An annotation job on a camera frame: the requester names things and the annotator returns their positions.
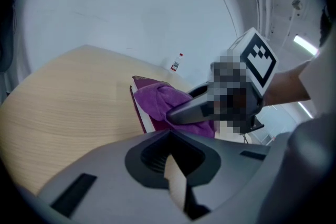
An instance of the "ceiling light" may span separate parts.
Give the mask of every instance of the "ceiling light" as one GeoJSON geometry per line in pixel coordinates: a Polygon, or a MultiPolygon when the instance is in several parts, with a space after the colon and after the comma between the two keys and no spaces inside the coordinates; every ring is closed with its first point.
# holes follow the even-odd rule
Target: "ceiling light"
{"type": "Polygon", "coordinates": [[[300,46],[302,46],[303,48],[305,48],[307,51],[309,51],[313,55],[316,55],[317,52],[319,51],[317,48],[315,48],[315,46],[313,46],[311,43],[309,43],[308,41],[304,40],[300,36],[296,35],[295,38],[294,38],[294,42],[296,42],[297,44],[299,44],[300,46]]]}
{"type": "Polygon", "coordinates": [[[303,104],[301,104],[300,102],[298,102],[299,103],[299,105],[303,108],[303,110],[308,114],[308,116],[310,117],[310,118],[312,118],[313,119],[313,116],[309,113],[309,111],[303,106],[303,104]]]}

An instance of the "human arm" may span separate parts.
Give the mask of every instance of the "human arm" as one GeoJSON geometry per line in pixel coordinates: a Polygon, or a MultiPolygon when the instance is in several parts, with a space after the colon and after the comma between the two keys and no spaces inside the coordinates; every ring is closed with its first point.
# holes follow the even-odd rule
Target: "human arm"
{"type": "Polygon", "coordinates": [[[310,61],[286,72],[276,73],[264,95],[264,106],[309,100],[299,75],[310,61]]]}

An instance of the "microfiber towel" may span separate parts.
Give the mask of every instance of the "microfiber towel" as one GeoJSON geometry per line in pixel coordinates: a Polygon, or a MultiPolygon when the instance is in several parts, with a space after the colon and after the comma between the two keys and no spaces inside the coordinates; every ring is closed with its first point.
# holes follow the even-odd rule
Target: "microfiber towel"
{"type": "Polygon", "coordinates": [[[140,88],[135,92],[134,98],[143,111],[157,121],[165,121],[176,130],[183,130],[210,138],[215,137],[213,121],[174,125],[167,120],[166,113],[170,109],[192,99],[185,92],[163,83],[154,83],[140,88]]]}

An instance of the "white sleeve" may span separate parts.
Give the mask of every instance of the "white sleeve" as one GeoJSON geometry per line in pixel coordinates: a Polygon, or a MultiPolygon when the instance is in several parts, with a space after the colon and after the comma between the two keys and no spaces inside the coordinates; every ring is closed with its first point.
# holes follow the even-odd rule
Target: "white sleeve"
{"type": "Polygon", "coordinates": [[[317,116],[336,112],[336,27],[320,49],[319,55],[305,67],[299,78],[313,102],[317,116]]]}

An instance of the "black slot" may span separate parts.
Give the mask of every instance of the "black slot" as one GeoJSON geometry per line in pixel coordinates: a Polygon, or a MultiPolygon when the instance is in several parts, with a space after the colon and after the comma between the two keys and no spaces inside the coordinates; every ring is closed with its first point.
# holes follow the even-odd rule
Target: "black slot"
{"type": "Polygon", "coordinates": [[[255,153],[255,152],[252,152],[252,151],[242,151],[240,153],[240,155],[246,156],[246,157],[249,157],[249,158],[253,158],[253,159],[258,159],[260,161],[263,161],[266,157],[265,154],[255,153]]]}
{"type": "Polygon", "coordinates": [[[191,186],[187,184],[187,190],[185,194],[185,204],[183,211],[192,219],[195,220],[199,217],[209,213],[210,210],[204,206],[197,204],[193,190],[191,186]]]}
{"type": "Polygon", "coordinates": [[[163,131],[129,149],[125,165],[145,187],[168,189],[166,160],[172,155],[191,187],[208,184],[221,166],[219,154],[178,131],[163,131]]]}
{"type": "Polygon", "coordinates": [[[81,174],[76,180],[51,204],[51,207],[65,217],[70,217],[84,196],[97,179],[96,176],[81,174]]]}
{"type": "Polygon", "coordinates": [[[188,94],[191,95],[192,97],[197,97],[205,93],[207,89],[208,89],[208,85],[204,85],[204,86],[196,88],[195,90],[189,92],[188,94]]]}

